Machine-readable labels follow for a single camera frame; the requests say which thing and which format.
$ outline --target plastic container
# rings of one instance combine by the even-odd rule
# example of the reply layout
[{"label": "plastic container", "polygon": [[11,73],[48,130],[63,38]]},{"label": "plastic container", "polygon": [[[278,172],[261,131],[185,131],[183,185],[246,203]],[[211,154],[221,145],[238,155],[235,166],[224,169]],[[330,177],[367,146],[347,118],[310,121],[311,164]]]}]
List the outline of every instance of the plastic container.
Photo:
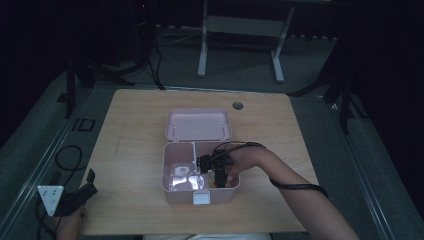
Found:
[{"label": "plastic container", "polygon": [[228,114],[223,109],[175,109],[169,113],[164,147],[162,188],[170,204],[216,204],[231,201],[240,185],[236,178],[225,188],[216,188],[214,173],[201,174],[196,159],[212,155],[232,136]]}]

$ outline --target container lid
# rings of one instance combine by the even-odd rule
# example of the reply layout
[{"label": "container lid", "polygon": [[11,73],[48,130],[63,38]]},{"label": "container lid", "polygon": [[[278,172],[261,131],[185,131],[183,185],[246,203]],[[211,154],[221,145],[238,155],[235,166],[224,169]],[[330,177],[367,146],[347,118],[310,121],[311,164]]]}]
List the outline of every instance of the container lid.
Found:
[{"label": "container lid", "polygon": [[226,141],[231,138],[227,111],[218,108],[174,109],[169,112],[169,141]]}]

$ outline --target cable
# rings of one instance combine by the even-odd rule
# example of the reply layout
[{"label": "cable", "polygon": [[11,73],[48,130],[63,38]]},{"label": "cable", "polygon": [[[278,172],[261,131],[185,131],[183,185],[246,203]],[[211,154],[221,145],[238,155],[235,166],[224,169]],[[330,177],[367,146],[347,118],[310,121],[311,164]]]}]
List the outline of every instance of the cable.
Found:
[{"label": "cable", "polygon": [[[218,146],[215,147],[215,149],[213,150],[213,154],[210,159],[208,159],[208,162],[212,162],[213,160],[220,158],[224,155],[227,155],[228,153],[240,149],[240,148],[245,148],[245,147],[263,147],[265,148],[264,145],[260,144],[260,143],[256,143],[256,142],[238,142],[238,143],[244,143],[242,145],[237,145],[233,148],[230,148],[220,154],[215,155],[214,153],[217,151],[217,149],[225,144],[228,143],[235,143],[235,142],[225,142],[225,143],[221,143]],[[271,177],[269,178],[269,181],[271,182],[272,185],[274,185],[274,187],[277,187],[279,189],[285,189],[285,190],[315,190],[318,191],[320,193],[322,193],[326,198],[330,199],[330,197],[328,196],[327,191],[319,186],[319,185],[315,185],[315,184],[280,184],[278,182],[276,182],[274,179],[272,179]]]},{"label": "cable", "polygon": [[[225,142],[225,143],[222,143],[222,144],[218,145],[218,146],[215,148],[214,153],[216,152],[216,150],[217,150],[217,148],[218,148],[219,146],[222,146],[222,145],[227,144],[227,143],[232,143],[232,142]],[[222,157],[222,156],[224,156],[224,155],[227,155],[228,153],[230,153],[230,152],[232,152],[232,151],[234,151],[234,150],[237,150],[237,149],[240,149],[240,148],[245,148],[245,147],[263,147],[263,148],[265,148],[265,146],[264,146],[264,145],[262,145],[262,144],[260,144],[260,143],[256,143],[256,142],[245,142],[243,145],[237,145],[237,146],[232,147],[232,148],[230,148],[230,149],[228,149],[228,150],[226,150],[226,151],[224,151],[224,152],[222,152],[222,153],[220,153],[220,154],[214,155],[213,157],[211,157],[211,158],[208,160],[208,162],[212,162],[212,161],[214,161],[215,159],[220,158],[220,157]]]},{"label": "cable", "polygon": [[[67,167],[64,167],[64,166],[63,166],[62,164],[60,164],[60,162],[59,162],[59,155],[60,155],[60,153],[62,153],[62,151],[63,151],[63,150],[66,150],[66,149],[68,149],[68,148],[75,148],[75,149],[77,149],[77,150],[78,150],[78,153],[79,153],[79,157],[78,157],[77,163],[75,164],[75,167],[74,167],[74,168],[67,168]],[[76,145],[68,145],[68,146],[66,146],[66,147],[61,148],[61,149],[60,149],[60,150],[59,150],[59,151],[55,154],[54,160],[55,160],[56,165],[57,165],[60,169],[71,172],[71,173],[70,173],[70,175],[68,176],[68,178],[66,179],[65,183],[63,184],[63,186],[66,186],[66,185],[68,184],[69,180],[71,180],[71,178],[74,176],[74,174],[75,174],[77,171],[85,170],[85,169],[87,168],[87,166],[79,167],[79,165],[81,164],[81,160],[82,160],[82,150],[81,150],[81,148],[80,148],[80,147],[78,147],[78,146],[76,146]]]},{"label": "cable", "polygon": [[328,199],[330,198],[328,196],[327,191],[319,185],[315,185],[315,184],[280,184],[272,178],[269,178],[269,181],[271,182],[272,185],[274,185],[274,187],[279,188],[279,189],[285,189],[285,190],[315,190],[315,191],[322,193],[326,198],[328,198]]}]

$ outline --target metal frame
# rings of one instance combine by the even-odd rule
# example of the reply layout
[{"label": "metal frame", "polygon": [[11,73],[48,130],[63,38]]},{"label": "metal frame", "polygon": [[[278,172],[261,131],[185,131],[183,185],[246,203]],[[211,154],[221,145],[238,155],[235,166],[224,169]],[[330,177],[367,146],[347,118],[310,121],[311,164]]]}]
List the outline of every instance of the metal frame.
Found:
[{"label": "metal frame", "polygon": [[208,32],[224,32],[246,35],[278,37],[278,45],[271,52],[272,64],[274,66],[275,80],[284,82],[283,70],[280,63],[280,54],[284,40],[290,27],[295,7],[287,10],[285,21],[259,20],[246,18],[232,18],[208,15],[208,0],[203,1],[203,23],[202,23],[202,47],[200,50],[199,68],[197,75],[206,75],[206,62],[208,55],[207,34]]}]

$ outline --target person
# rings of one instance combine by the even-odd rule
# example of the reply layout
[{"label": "person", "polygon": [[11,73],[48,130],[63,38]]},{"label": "person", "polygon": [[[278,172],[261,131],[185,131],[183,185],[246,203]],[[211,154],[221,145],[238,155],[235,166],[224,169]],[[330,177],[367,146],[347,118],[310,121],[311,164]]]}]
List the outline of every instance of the person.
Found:
[{"label": "person", "polygon": [[[227,144],[225,149],[233,146],[232,144]],[[234,160],[234,165],[228,172],[227,181],[233,180],[243,171],[259,167],[279,184],[310,184],[274,152],[264,147],[251,146],[236,149],[231,151],[229,156]],[[278,190],[312,239],[359,239],[343,215],[321,192],[315,190],[294,191],[280,188]],[[83,211],[84,208],[82,207],[71,216],[62,218],[56,229],[58,240],[78,239],[78,231],[81,225],[80,216]]]}]

